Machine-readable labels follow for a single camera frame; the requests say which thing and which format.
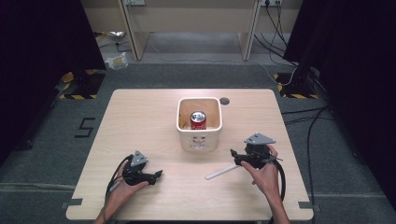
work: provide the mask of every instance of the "red soda can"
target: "red soda can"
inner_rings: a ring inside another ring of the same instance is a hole
[[[206,114],[204,112],[192,112],[190,122],[192,130],[206,130]]]

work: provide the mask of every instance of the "can lid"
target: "can lid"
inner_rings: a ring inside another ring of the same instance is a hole
[[[201,122],[206,119],[206,114],[203,111],[194,111],[191,113],[191,120],[194,122]]]

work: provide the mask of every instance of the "finger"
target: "finger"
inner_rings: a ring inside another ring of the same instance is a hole
[[[253,166],[250,165],[247,161],[241,161],[241,165],[252,175],[256,170]]]
[[[125,161],[125,162],[120,166],[120,169],[119,169],[119,172],[118,172],[118,175],[119,175],[119,176],[122,175],[122,171],[123,171],[123,169],[124,169],[124,167],[125,167],[125,165],[126,165],[127,162],[128,162],[128,161]]]
[[[271,155],[277,157],[277,151],[275,150],[275,148],[271,145],[267,145],[267,146],[270,149]]]
[[[143,182],[140,182],[140,183],[134,185],[134,187],[135,187],[137,190],[140,190],[140,189],[142,189],[142,188],[144,188],[144,187],[146,187],[146,186],[148,186],[148,185],[149,185],[149,182],[148,182],[148,181],[143,181]]]

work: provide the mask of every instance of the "black curtain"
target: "black curtain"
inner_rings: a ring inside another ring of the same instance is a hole
[[[2,163],[64,74],[106,67],[78,0],[2,0],[0,36]]]
[[[304,0],[285,55],[319,69],[341,129],[396,209],[396,3],[332,0],[322,8],[320,2]],[[329,6],[336,10],[322,26]]]

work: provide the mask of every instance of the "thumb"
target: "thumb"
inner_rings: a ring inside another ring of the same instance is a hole
[[[134,187],[136,188],[136,190],[140,190],[140,189],[142,189],[142,188],[144,188],[145,186],[148,186],[148,185],[149,185],[148,181],[143,181],[143,182],[140,182],[140,183],[134,185]]]

